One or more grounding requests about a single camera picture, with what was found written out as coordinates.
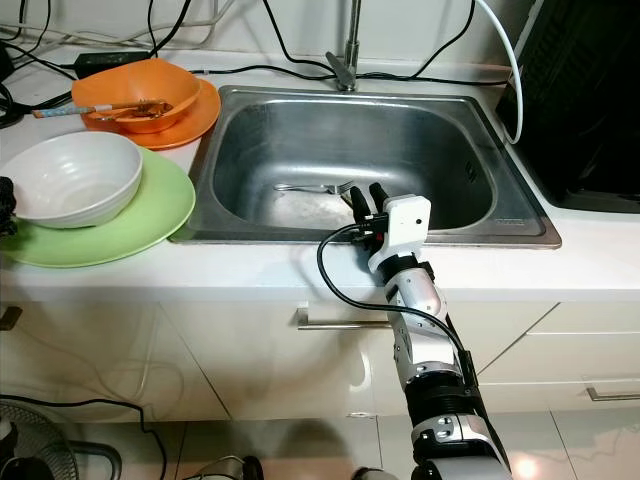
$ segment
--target white countertop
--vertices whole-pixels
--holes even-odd
[[[185,68],[247,64],[212,53],[173,57]],[[7,84],[18,101],[36,103],[69,88],[69,81],[37,70]],[[331,89],[269,72],[204,77],[225,84]],[[478,99],[495,123],[496,89],[438,84],[361,81],[362,92],[464,94]],[[27,118],[0,131],[0,164],[18,152],[63,133],[83,130],[79,117]],[[198,141],[162,155],[185,171]],[[507,147],[515,157],[511,147]],[[562,237],[557,250],[425,247],[436,283],[449,301],[640,301],[640,215],[581,212],[550,205],[517,162]],[[315,245],[177,245],[168,241],[137,255],[93,267],[45,269],[2,260],[2,301],[313,300],[332,298],[317,272]],[[336,285],[359,298],[376,295],[365,256],[351,246],[330,246],[327,269]]]

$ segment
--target floor tile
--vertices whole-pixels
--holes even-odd
[[[549,413],[496,414],[491,421],[507,450],[514,480],[576,480]],[[409,480],[414,468],[409,417],[379,417],[378,424],[383,468]]]
[[[104,443],[114,447],[122,457],[120,478],[158,480],[161,473],[161,454],[154,437],[140,431],[137,423],[82,423],[61,425],[70,440]],[[166,480],[176,475],[180,448],[186,429],[184,422],[148,424],[155,430],[167,452]],[[82,480],[108,480],[111,467],[98,456],[76,455]]]
[[[381,465],[372,418],[193,422],[177,478],[225,455],[257,456],[266,480],[348,480],[360,466]]]
[[[553,412],[580,480],[640,477],[640,408]]]

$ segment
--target green plate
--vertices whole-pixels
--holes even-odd
[[[133,255],[167,238],[193,210],[193,184],[175,163],[140,150],[140,187],[116,218],[97,227],[66,230],[20,221],[18,234],[2,239],[0,251],[39,267],[84,267]]]

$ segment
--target drawer handle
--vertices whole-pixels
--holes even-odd
[[[375,328],[391,328],[388,322],[336,322],[332,320],[318,320],[309,322],[309,309],[299,307],[293,316],[298,330],[360,330]]]
[[[587,393],[592,402],[619,402],[622,400],[640,400],[640,393],[600,395],[594,387],[588,387]]]
[[[20,307],[7,307],[0,317],[0,332],[8,332],[15,327],[20,315],[22,315]]]

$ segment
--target sink basin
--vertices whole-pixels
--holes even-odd
[[[194,213],[176,242],[310,242],[353,223],[341,184],[431,201],[428,243],[558,247],[560,238],[467,97],[223,87],[222,115],[190,176]],[[375,211],[373,202],[370,207]]]

